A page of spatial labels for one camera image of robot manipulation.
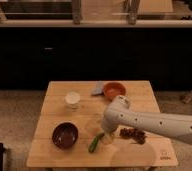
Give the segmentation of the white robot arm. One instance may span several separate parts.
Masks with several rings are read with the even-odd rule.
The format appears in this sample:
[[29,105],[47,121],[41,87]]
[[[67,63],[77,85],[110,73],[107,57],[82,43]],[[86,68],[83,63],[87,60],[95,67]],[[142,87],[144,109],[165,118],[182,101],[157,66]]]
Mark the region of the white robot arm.
[[116,96],[104,110],[101,128],[112,133],[119,125],[129,126],[192,145],[192,115],[135,112],[129,106],[126,96]]

